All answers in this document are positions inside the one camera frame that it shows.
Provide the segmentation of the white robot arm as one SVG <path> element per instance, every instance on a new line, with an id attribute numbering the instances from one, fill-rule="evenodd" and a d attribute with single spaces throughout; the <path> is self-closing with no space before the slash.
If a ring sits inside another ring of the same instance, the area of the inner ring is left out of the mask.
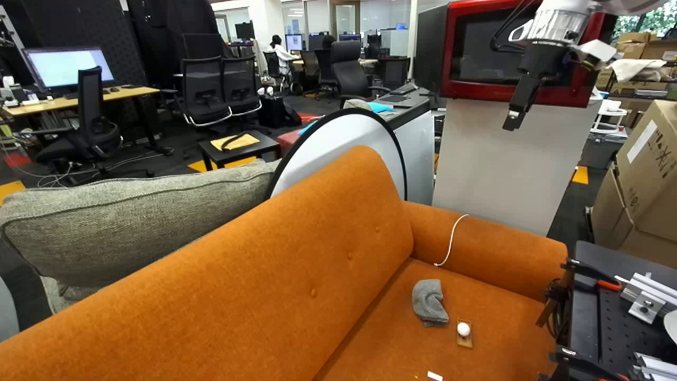
<path id="1" fill-rule="evenodd" d="M 607 64 L 616 49 L 607 42 L 584 42 L 584 32 L 595 13 L 616 17 L 636 17 L 662 7 L 666 0 L 540 0 L 533 17 L 503 35 L 505 27 L 528 11 L 531 0 L 520 0 L 518 7 L 503 18 L 492 38 L 495 51 L 518 51 L 518 72 L 508 115 L 505 132 L 516 132 L 531 110 L 537 89 L 544 80 L 560 73 L 566 62 L 581 64 L 587 56 Z"/>

